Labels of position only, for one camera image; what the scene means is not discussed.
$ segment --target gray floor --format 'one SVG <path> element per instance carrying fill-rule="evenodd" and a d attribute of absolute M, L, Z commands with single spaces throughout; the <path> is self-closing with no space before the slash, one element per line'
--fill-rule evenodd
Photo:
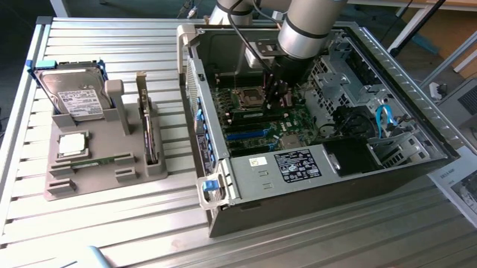
<path fill-rule="evenodd" d="M 68 0 L 67 4 L 72 17 L 175 18 L 183 0 L 107 0 L 106 5 L 100 5 L 99 0 Z M 215 0 L 203 0 L 198 17 L 209 15 L 214 5 Z M 357 8 L 356 5 L 349 4 L 340 20 L 357 21 L 381 39 L 394 22 L 394 11 L 396 9 L 390 7 L 358 6 Z M 54 16 L 54 14 L 48 0 L 0 0 L 0 119 L 8 117 L 11 113 L 36 16 Z M 384 40 L 385 46 L 389 46 L 404 26 L 402 21 L 397 23 Z M 444 61 L 438 55 L 432 54 L 412 42 L 397 59 L 417 82 L 422 81 Z M 446 83 L 449 89 L 453 89 L 462 80 L 462 77 L 449 68 L 436 82 Z M 0 133 L 6 129 L 7 122 L 8 119 L 2 120 Z"/>

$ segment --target aluminum slotted table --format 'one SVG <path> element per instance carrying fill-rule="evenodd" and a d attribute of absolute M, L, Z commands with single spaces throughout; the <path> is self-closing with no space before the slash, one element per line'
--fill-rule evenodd
<path fill-rule="evenodd" d="M 477 265 L 476 229 L 428 178 L 381 197 L 210 239 L 177 75 L 177 27 L 203 21 L 39 22 L 28 59 L 102 58 L 110 79 L 124 81 L 126 103 L 136 102 L 135 72 L 147 71 L 170 176 L 46 201 L 51 104 L 24 70 L 0 151 L 0 267 L 51 267 L 76 245 L 98 246 L 114 266 L 128 267 Z"/>

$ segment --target hard drive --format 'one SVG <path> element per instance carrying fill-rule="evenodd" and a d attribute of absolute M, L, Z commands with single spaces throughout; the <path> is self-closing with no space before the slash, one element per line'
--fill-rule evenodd
<path fill-rule="evenodd" d="M 56 114 L 70 114 L 75 121 L 86 121 L 102 119 L 103 110 L 112 108 L 102 61 L 58 64 L 55 60 L 43 60 L 30 68 L 30 73 L 54 103 Z"/>

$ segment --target motherboard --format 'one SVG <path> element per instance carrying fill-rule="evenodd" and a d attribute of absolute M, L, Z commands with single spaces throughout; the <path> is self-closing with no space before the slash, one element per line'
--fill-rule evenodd
<path fill-rule="evenodd" d="M 211 90 L 222 133 L 233 157 L 307 146 L 317 137 L 314 118 L 297 90 L 281 107 L 263 112 L 262 86 Z"/>

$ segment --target metal workbench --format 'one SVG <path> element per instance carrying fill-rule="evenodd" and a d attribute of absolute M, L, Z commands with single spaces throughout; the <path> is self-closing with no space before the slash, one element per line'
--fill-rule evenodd
<path fill-rule="evenodd" d="M 51 104 L 24 71 L 0 160 L 0 267 L 50 267 L 76 245 L 128 267 L 476 267 L 477 233 L 428 178 L 393 193 L 219 238 L 207 237 L 177 75 L 177 26 L 202 20 L 56 18 L 28 59 L 102 58 L 136 101 L 147 71 L 170 176 L 48 202 Z"/>

